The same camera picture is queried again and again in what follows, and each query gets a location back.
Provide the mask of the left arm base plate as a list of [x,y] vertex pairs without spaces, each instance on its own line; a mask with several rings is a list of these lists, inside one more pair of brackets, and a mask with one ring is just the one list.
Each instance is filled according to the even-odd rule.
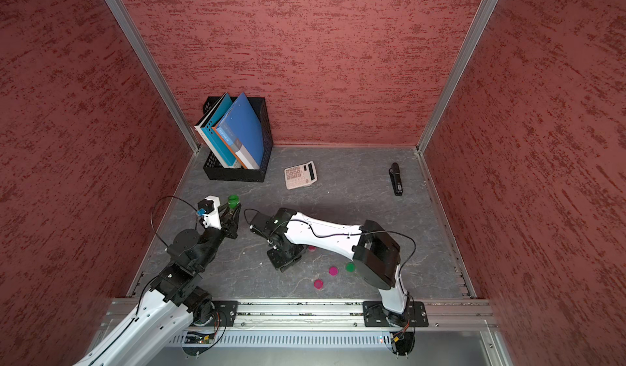
[[233,327],[239,305],[238,301],[203,301],[193,312],[192,325]]

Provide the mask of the pink calculator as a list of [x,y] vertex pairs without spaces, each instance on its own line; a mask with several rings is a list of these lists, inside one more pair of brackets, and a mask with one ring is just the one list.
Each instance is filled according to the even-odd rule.
[[319,179],[313,161],[285,169],[284,176],[288,190],[309,187]]

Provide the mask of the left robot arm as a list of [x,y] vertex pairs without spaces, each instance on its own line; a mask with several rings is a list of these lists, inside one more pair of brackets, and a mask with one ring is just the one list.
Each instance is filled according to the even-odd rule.
[[241,203],[208,196],[197,204],[201,230],[186,229],[167,247],[170,261],[142,291],[135,309],[79,365],[146,365],[175,336],[192,325],[224,327],[221,312],[199,286],[201,275],[225,239],[237,238]]

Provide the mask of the black mesh file holder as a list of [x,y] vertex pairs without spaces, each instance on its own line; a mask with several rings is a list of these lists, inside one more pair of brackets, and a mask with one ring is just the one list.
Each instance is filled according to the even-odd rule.
[[263,97],[209,97],[195,129],[210,149],[203,170],[215,181],[262,183],[273,149]]

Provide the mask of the black stapler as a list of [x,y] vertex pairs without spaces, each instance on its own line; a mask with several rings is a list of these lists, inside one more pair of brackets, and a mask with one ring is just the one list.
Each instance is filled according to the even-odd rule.
[[404,193],[404,189],[402,185],[399,164],[397,162],[393,162],[391,164],[391,168],[389,168],[389,175],[394,194],[396,196],[402,196],[402,194]]

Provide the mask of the teal book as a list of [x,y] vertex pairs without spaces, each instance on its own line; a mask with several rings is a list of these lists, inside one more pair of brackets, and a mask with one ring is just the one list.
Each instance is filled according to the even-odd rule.
[[217,125],[231,106],[232,100],[228,93],[223,94],[218,99],[208,98],[203,107],[203,116],[195,124],[197,133],[210,148],[220,165],[227,169],[234,169],[239,163],[217,131]]

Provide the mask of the blue book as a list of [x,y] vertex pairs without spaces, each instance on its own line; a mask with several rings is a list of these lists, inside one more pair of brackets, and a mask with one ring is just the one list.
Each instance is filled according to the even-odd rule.
[[245,93],[236,98],[217,129],[244,169],[260,169],[264,154],[262,124]]

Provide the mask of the green paint jar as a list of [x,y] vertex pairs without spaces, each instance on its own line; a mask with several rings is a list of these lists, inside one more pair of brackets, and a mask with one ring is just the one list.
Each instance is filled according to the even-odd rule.
[[228,206],[230,209],[236,209],[239,206],[240,200],[237,195],[231,195],[228,197]]

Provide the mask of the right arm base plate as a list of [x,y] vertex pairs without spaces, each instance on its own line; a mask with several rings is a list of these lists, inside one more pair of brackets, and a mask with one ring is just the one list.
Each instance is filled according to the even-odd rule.
[[423,302],[408,301],[403,313],[390,312],[382,302],[363,302],[365,326],[369,328],[427,328],[429,320]]

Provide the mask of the orange spine book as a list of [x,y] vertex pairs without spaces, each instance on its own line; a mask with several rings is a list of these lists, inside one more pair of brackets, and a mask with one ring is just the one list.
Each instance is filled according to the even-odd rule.
[[226,139],[223,136],[221,136],[220,132],[218,132],[218,129],[216,127],[213,127],[211,130],[213,131],[213,134],[219,139],[219,142],[223,146],[223,156],[225,157],[225,161],[228,165],[228,168],[242,169],[243,165],[241,161],[236,156],[235,152],[231,149],[231,147],[228,145],[228,142],[226,141]]

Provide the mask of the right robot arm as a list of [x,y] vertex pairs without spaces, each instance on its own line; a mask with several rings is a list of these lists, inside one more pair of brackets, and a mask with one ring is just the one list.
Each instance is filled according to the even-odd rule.
[[281,208],[273,216],[256,211],[249,230],[269,243],[267,256],[278,271],[299,262],[310,246],[347,258],[356,273],[381,294],[381,302],[366,307],[365,312],[380,310],[390,326],[411,325],[409,292],[401,276],[401,248],[377,222],[336,224]]

